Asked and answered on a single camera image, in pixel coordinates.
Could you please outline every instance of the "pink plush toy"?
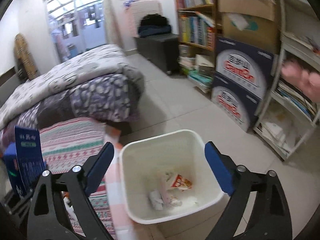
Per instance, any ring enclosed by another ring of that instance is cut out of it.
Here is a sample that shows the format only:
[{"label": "pink plush toy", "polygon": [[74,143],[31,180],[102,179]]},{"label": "pink plush toy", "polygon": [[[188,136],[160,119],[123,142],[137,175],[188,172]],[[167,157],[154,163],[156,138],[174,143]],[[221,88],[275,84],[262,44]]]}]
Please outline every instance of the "pink plush toy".
[{"label": "pink plush toy", "polygon": [[313,102],[320,102],[320,75],[302,69],[296,60],[286,61],[282,66],[282,77],[299,88]]}]

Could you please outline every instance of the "striped rug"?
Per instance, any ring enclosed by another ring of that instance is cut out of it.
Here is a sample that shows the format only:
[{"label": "striped rug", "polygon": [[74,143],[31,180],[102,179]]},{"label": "striped rug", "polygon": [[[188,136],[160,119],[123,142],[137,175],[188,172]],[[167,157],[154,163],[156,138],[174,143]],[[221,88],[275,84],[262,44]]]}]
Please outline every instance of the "striped rug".
[{"label": "striped rug", "polygon": [[[104,145],[105,135],[118,137],[120,132],[91,118],[80,117],[59,122],[40,131],[41,150],[49,170],[55,173],[69,171],[75,165],[83,165],[87,158],[97,154]],[[105,181],[89,200],[105,228],[116,239]],[[84,235],[78,221],[70,219],[76,233]]]}]

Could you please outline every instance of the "blue gripper pad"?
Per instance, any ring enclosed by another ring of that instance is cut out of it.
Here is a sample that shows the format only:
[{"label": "blue gripper pad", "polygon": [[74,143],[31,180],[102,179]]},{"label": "blue gripper pad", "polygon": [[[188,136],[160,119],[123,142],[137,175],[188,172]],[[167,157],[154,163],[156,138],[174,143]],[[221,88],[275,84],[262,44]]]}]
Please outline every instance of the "blue gripper pad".
[{"label": "blue gripper pad", "polygon": [[87,175],[87,187],[84,190],[87,196],[97,191],[104,174],[113,160],[114,148],[112,143],[105,144],[101,151],[101,155]]},{"label": "blue gripper pad", "polygon": [[[208,142],[205,145],[204,155],[222,191],[231,197],[235,191],[232,172],[232,169],[236,168],[235,163],[229,156],[222,155],[212,142]],[[226,164],[228,164],[228,167],[226,167],[222,159],[227,162]]]}]

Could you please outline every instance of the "green label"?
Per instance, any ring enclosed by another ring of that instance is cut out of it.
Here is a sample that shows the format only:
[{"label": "green label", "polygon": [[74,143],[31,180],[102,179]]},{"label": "green label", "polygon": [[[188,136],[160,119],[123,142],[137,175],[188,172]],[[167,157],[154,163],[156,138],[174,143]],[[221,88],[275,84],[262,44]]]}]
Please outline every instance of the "green label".
[{"label": "green label", "polygon": [[36,147],[37,144],[35,142],[21,142],[22,147],[28,147],[28,148],[33,148]]}]

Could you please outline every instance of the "silver bolt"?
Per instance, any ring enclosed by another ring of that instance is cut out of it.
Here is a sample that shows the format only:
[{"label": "silver bolt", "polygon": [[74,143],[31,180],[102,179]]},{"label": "silver bolt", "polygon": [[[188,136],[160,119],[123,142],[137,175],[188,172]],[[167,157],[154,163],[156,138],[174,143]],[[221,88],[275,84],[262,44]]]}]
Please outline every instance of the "silver bolt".
[{"label": "silver bolt", "polygon": [[44,177],[46,177],[46,176],[48,176],[50,174],[50,171],[44,171],[44,172],[42,172],[42,176],[44,176]]},{"label": "silver bolt", "polygon": [[245,172],[247,169],[246,169],[246,167],[244,167],[243,165],[239,165],[239,166],[237,167],[237,170],[240,171],[240,172]]},{"label": "silver bolt", "polygon": [[79,166],[79,165],[74,166],[74,167],[72,168],[72,171],[73,171],[73,172],[79,172],[79,171],[81,171],[81,166]]},{"label": "silver bolt", "polygon": [[271,177],[275,177],[275,176],[277,176],[277,174],[276,174],[276,172],[275,172],[275,171],[269,171],[269,175],[270,175]]}]

